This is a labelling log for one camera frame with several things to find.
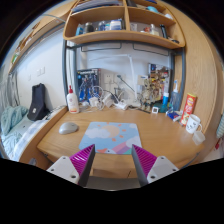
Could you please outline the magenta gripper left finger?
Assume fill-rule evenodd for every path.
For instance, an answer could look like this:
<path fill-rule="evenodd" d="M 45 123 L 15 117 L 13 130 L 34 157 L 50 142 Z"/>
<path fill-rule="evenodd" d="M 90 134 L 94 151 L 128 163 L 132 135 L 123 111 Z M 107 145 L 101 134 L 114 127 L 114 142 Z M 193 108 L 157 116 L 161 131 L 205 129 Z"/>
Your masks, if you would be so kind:
<path fill-rule="evenodd" d="M 70 157 L 60 157 L 47 171 L 81 187 L 85 187 L 94 157 L 95 145 L 90 145 Z"/>

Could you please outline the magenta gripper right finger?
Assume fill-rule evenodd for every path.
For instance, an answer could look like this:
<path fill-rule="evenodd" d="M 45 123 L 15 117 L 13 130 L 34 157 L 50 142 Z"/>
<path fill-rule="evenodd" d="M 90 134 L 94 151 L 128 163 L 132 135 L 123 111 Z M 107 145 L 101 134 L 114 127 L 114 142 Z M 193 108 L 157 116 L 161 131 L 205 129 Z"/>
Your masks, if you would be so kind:
<path fill-rule="evenodd" d="M 132 145 L 131 154 L 141 187 L 178 171 L 165 156 L 156 157 L 139 146 Z"/>

